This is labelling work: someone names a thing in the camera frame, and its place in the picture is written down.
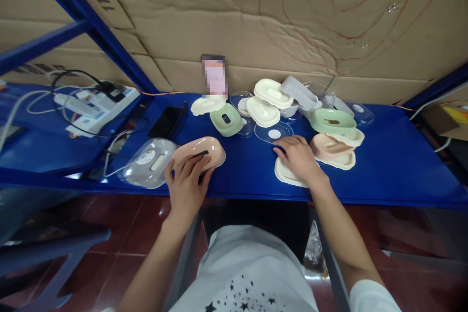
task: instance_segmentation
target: black pants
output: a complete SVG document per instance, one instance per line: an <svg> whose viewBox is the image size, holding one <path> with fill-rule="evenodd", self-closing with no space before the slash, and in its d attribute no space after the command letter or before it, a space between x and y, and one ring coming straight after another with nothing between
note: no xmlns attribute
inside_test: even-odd
<svg viewBox="0 0 468 312"><path fill-rule="evenodd" d="M227 225L253 225L285 242L302 263L309 238L307 202L228 199L224 206L204 210L207 239Z"/></svg>

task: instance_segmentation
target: pixelated phone screen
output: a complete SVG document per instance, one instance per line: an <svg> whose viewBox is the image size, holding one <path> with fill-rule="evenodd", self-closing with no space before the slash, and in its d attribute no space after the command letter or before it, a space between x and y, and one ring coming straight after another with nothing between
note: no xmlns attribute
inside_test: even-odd
<svg viewBox="0 0 468 312"><path fill-rule="evenodd" d="M226 60L224 56L202 56L201 65L205 75L206 92L204 95L221 95L228 97L226 78Z"/></svg>

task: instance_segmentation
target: smartphone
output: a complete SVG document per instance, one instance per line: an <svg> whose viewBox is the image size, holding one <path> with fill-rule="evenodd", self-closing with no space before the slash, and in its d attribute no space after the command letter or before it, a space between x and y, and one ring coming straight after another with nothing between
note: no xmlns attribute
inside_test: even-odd
<svg viewBox="0 0 468 312"><path fill-rule="evenodd" d="M205 76L206 91L203 97L210 95L221 95L228 98L227 63L224 56L207 55L201 56L201 66Z"/></svg>
<svg viewBox="0 0 468 312"><path fill-rule="evenodd" d="M153 139L160 137L164 139L170 139L174 129L182 119L184 113L185 109L181 107L166 107L161 117L159 117L148 133L148 138Z"/></svg>

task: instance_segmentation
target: red tile floor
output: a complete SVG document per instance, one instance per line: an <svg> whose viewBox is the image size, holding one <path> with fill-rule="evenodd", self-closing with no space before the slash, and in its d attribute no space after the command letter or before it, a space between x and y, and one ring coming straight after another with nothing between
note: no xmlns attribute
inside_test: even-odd
<svg viewBox="0 0 468 312"><path fill-rule="evenodd" d="M460 303L468 291L466 279L389 258L379 248L379 242L383 241L399 251L446 255L442 244L430 233L430 228L417 210L375 206L346 208L361 232L388 290L403 312L460 311ZM62 292L73 293L73 297L63 307L54 310L98 312L114 305L124 293L157 238L161 224L170 211L170 202L168 198L155 196L84 195L60 206L58 210L80 217L84 222L112 229L110 240L92 247L65 284ZM196 251L196 267L206 250L207 241L202 232ZM62 259L56 259L31 288L1 302L20 307L32 301L62 262ZM309 282L319 310L336 311L330 280Z"/></svg>

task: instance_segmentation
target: white t-shirt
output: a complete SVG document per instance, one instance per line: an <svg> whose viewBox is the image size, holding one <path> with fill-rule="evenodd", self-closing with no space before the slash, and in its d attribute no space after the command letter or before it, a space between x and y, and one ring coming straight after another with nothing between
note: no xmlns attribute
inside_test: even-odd
<svg viewBox="0 0 468 312"><path fill-rule="evenodd" d="M401 312L382 285L361 280L350 293L351 312ZM317 304L293 252L253 226L216 231L196 280L170 312L317 312Z"/></svg>

